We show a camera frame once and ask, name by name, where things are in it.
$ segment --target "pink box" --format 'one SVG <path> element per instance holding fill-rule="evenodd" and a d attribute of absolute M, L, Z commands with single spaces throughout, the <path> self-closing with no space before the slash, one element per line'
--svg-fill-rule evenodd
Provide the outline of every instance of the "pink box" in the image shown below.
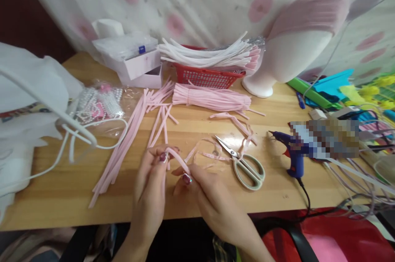
<path fill-rule="evenodd" d="M 123 85 L 130 87 L 161 88 L 163 83 L 163 68 L 159 66 L 140 77 L 130 80 L 128 76 L 118 73 L 119 80 Z"/>
<path fill-rule="evenodd" d="M 161 88 L 163 70 L 159 50 L 144 53 L 129 60 L 117 61 L 102 54 L 105 66 L 117 72 L 119 80 L 125 86 Z"/>

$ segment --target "curtain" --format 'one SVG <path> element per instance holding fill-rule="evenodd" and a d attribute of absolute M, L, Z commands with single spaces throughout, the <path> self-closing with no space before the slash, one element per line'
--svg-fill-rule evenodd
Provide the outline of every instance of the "curtain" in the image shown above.
<path fill-rule="evenodd" d="M 125 32 L 140 30 L 159 40 L 215 47 L 232 43 L 246 30 L 249 37 L 267 36 L 279 11 L 292 1 L 40 0 L 70 43 L 93 56 L 97 51 L 91 41 L 97 35 L 91 22 L 97 19 L 120 21 Z M 395 0 L 351 1 L 353 12 L 344 24 L 346 30 L 301 74 L 305 79 L 321 72 L 343 32 L 325 75 L 354 68 L 358 84 L 395 69 Z"/>

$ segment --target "wooden table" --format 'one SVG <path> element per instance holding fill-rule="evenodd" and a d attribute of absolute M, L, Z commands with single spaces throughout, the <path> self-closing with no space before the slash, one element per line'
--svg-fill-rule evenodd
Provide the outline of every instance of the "wooden table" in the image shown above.
<path fill-rule="evenodd" d="M 94 79 L 119 82 L 115 72 L 95 62 L 87 53 L 81 52 L 64 63 L 65 68 L 76 78 L 88 84 Z M 240 81 L 231 89 L 246 93 Z M 286 169 L 290 160 L 282 155 L 285 146 L 272 142 L 267 131 L 289 133 L 289 121 L 309 120 L 308 110 L 299 108 L 293 89 L 286 84 L 277 83 L 274 94 L 268 99 L 252 97 L 252 109 L 266 113 L 262 117 L 247 112 L 249 123 L 258 137 L 258 145 L 250 144 L 248 153 L 262 162 L 266 171 L 266 179 L 259 191 L 244 189 L 237 181 L 229 163 L 218 162 L 210 171 L 219 173 L 227 183 L 234 197 L 248 213 L 283 211 L 306 208 L 305 196 L 297 181 L 289 177 Z M 172 108 L 172 115 L 180 122 L 175 125 L 167 121 L 169 143 L 178 146 L 182 157 L 186 157 L 195 144 L 205 137 L 214 134 L 224 138 L 232 147 L 238 148 L 243 140 L 242 133 L 230 120 L 209 120 L 214 112 L 195 106 L 177 105 Z M 15 203 L 7 210 L 0 230 L 20 230 L 32 228 L 65 227 L 90 224 L 127 222 L 131 217 L 133 182 L 142 153 L 151 133 L 156 111 L 148 113 L 141 123 L 133 145 L 122 164 L 116 183 L 111 185 L 106 194 L 101 195 L 93 209 L 88 204 L 93 195 L 92 189 L 100 178 L 112 150 L 96 149 L 90 152 L 76 165 L 68 163 L 68 148 L 59 165 L 51 172 L 33 179 L 30 185 L 16 194 Z M 61 141 L 47 139 L 49 145 L 36 148 L 32 174 L 47 169 L 55 160 Z M 98 143 L 104 146 L 113 145 L 116 139 L 99 137 Z M 81 153 L 87 144 L 76 140 L 76 155 Z M 212 152 L 210 143 L 202 143 L 200 149 Z M 208 165 L 211 159 L 198 157 L 198 164 Z M 311 206 L 336 206 L 347 198 L 347 194 L 338 181 L 320 164 L 306 158 L 304 185 L 311 198 Z M 172 162 L 172 169 L 178 163 Z M 172 189 L 177 178 L 167 176 L 165 219 L 198 217 L 196 205 L 187 196 L 172 196 Z"/>

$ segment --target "blue glue gun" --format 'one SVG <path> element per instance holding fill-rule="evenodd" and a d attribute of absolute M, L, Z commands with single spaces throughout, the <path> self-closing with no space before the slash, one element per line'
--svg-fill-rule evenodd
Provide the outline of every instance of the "blue glue gun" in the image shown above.
<path fill-rule="evenodd" d="M 289 134 L 285 134 L 283 132 L 272 132 L 270 130 L 269 132 L 275 137 L 277 141 L 280 141 L 285 145 L 285 147 L 287 147 L 287 151 L 285 151 L 284 155 L 291 159 L 291 167 L 287 170 L 288 174 L 293 178 L 301 178 L 304 173 L 304 148 L 301 148 L 301 150 L 291 150 L 290 143 L 295 139 L 292 139 Z"/>

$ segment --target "white scissors handle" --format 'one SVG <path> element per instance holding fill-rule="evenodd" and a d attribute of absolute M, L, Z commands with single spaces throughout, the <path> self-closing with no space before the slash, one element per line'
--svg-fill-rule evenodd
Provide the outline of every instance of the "white scissors handle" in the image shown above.
<path fill-rule="evenodd" d="M 236 177 L 245 188 L 252 191 L 259 190 L 262 187 L 263 181 L 265 180 L 265 169 L 255 157 L 249 154 L 244 154 L 244 157 L 248 157 L 256 163 L 259 168 L 259 173 L 257 173 L 256 170 L 252 168 L 247 161 L 233 157 L 233 168 L 235 170 Z M 247 184 L 243 180 L 243 178 L 240 176 L 239 168 L 241 168 L 244 173 L 254 182 L 253 186 Z"/>

